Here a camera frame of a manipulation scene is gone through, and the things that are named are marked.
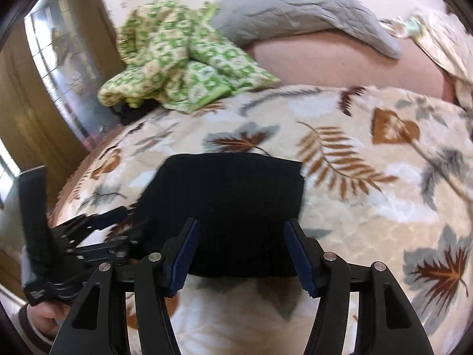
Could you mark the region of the left hand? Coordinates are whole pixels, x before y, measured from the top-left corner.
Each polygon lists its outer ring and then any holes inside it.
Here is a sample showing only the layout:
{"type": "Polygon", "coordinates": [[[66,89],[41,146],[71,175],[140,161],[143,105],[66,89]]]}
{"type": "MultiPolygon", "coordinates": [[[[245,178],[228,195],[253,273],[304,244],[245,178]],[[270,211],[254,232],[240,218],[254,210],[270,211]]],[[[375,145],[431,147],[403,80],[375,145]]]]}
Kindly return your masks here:
{"type": "Polygon", "coordinates": [[[55,338],[71,307],[58,301],[45,301],[28,308],[32,325],[46,337],[55,338]]]}

